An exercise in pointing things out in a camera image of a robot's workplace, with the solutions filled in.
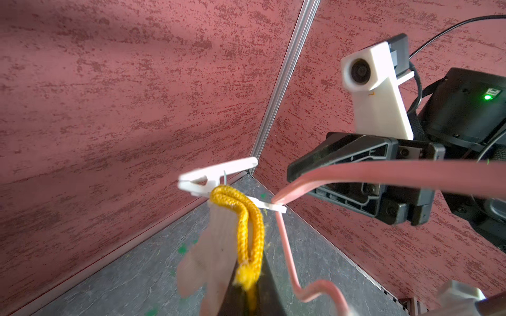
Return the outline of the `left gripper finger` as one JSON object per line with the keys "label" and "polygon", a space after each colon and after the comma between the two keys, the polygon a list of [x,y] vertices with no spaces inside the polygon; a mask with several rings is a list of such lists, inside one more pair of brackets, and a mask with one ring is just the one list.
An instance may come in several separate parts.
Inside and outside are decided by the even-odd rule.
{"label": "left gripper finger", "polygon": [[286,315],[266,254],[263,256],[259,280],[253,287],[256,303],[254,311],[249,308],[248,294],[240,286],[233,285],[238,266],[236,263],[218,315]]}

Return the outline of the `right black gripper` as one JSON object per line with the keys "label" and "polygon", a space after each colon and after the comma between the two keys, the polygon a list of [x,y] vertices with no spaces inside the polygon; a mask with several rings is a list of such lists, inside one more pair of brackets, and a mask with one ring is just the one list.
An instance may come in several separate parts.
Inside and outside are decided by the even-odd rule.
{"label": "right black gripper", "polygon": [[388,225],[428,222],[434,186],[415,167],[441,161],[433,142],[331,132],[287,169],[287,201],[309,194]]}

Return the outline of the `yellow cuff white glove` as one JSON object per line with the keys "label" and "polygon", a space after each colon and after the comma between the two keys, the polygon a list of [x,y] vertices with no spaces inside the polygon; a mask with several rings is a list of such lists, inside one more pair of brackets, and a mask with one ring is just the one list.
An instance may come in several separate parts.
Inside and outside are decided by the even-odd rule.
{"label": "yellow cuff white glove", "polygon": [[177,266],[178,293],[187,298],[204,288],[200,314],[217,315],[227,290],[238,290],[254,313],[265,242],[262,212],[230,186],[214,188],[208,205],[208,226]]}

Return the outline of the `pink clip hanger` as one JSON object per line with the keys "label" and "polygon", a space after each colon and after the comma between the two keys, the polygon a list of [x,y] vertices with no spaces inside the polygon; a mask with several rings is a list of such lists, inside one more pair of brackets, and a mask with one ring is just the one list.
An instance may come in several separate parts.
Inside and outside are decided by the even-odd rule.
{"label": "pink clip hanger", "polygon": [[280,190],[272,203],[288,204],[323,185],[366,182],[440,190],[483,198],[505,197],[505,163],[471,160],[365,161],[321,167]]}

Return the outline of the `white clothespin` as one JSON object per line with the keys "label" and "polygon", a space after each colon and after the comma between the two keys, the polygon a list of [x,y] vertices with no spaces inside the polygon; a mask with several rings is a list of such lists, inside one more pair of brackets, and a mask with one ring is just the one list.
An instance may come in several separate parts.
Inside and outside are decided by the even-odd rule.
{"label": "white clothespin", "polygon": [[256,157],[248,157],[194,169],[179,176],[177,187],[192,196],[208,198],[214,188],[227,184],[227,176],[252,169],[257,165]]}

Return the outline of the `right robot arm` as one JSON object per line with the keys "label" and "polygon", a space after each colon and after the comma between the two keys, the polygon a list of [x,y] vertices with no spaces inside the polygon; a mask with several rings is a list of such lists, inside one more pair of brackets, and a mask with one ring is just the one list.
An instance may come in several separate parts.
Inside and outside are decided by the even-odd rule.
{"label": "right robot arm", "polygon": [[[320,167],[361,161],[505,160],[503,76],[452,68],[424,88],[422,96],[428,100],[423,110],[408,116],[413,140],[330,132],[318,147],[288,166],[288,181]],[[311,195],[388,225],[420,226],[429,220],[435,193],[362,182],[326,184]]]}

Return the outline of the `clothes rack with steel bars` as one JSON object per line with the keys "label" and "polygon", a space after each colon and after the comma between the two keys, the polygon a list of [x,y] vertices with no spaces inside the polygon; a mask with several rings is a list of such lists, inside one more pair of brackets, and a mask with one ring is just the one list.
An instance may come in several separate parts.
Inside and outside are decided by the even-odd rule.
{"label": "clothes rack with steel bars", "polygon": [[505,315],[505,292],[486,297],[481,289],[449,280],[437,291],[440,308],[423,313],[432,316]]}

